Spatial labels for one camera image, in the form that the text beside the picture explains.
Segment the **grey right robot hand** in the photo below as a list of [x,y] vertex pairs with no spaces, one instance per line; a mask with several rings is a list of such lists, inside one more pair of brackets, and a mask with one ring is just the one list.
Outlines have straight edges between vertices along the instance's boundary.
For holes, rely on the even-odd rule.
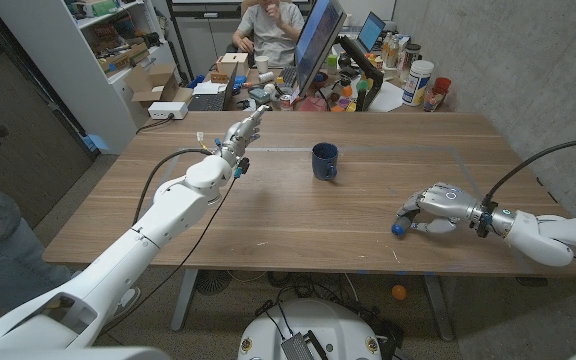
[[[436,215],[431,222],[417,222],[420,212]],[[413,193],[397,210],[391,227],[393,234],[403,236],[408,229],[426,233],[448,233],[457,228],[459,222],[478,222],[483,214],[479,200],[464,190],[443,182]]]

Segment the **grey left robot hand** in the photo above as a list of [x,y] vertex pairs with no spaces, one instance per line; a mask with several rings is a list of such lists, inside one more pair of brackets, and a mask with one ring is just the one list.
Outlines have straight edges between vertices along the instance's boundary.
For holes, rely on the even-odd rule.
[[234,123],[226,131],[215,154],[233,166],[244,156],[246,147],[260,137],[259,125],[262,115],[270,109],[271,107],[268,105],[261,105],[252,114]]

